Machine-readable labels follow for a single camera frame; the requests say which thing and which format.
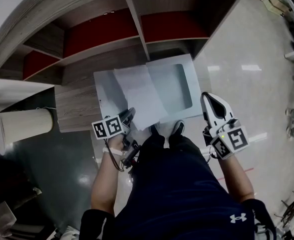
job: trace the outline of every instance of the white cylinder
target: white cylinder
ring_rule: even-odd
[[[0,113],[0,118],[6,145],[47,133],[53,127],[52,116],[45,108]]]

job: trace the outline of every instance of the navy t-shirt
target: navy t-shirt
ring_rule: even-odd
[[[274,229],[265,205],[255,199],[237,203],[203,157],[165,149],[134,169],[127,205],[115,218],[86,211],[80,240],[254,240],[255,217]]]

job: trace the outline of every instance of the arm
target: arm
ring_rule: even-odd
[[[225,176],[228,191],[236,201],[241,203],[255,198],[251,182],[234,155],[225,160],[220,159],[219,164]]]
[[[121,151],[123,148],[122,139],[122,134],[109,139],[109,147]],[[114,155],[114,158],[119,164],[121,157]],[[118,170],[113,165],[110,155],[104,152],[98,174],[92,186],[91,208],[114,215],[113,206],[116,200],[117,188]]]

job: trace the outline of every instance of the wrist strap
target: wrist strap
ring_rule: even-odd
[[[109,150],[108,150],[108,148],[105,146],[103,149],[102,149],[102,151],[103,152],[108,152],[109,153]],[[122,151],[120,151],[120,150],[117,150],[117,149],[115,149],[115,148],[110,148],[110,151],[111,151],[111,153],[113,154],[113,155],[117,155],[117,156],[122,156]]]

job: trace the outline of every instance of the glossy floor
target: glossy floor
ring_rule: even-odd
[[[251,146],[237,157],[247,170],[256,198],[265,202],[275,222],[278,219],[273,214],[284,211],[280,200],[292,200],[294,191],[294,139],[286,137],[284,113],[287,107],[294,108],[294,64],[283,56],[292,50],[290,41],[283,18],[268,12],[260,0],[241,0],[194,61],[202,91],[211,89],[224,98],[245,125]],[[206,155],[203,117],[185,122],[184,135]],[[161,133],[169,136],[172,127],[173,123],[162,125]],[[148,136],[147,131],[135,134],[140,143]],[[103,144],[94,142],[99,162]],[[209,164],[224,185],[218,162],[212,159]],[[123,172],[116,213],[126,204],[130,190]]]

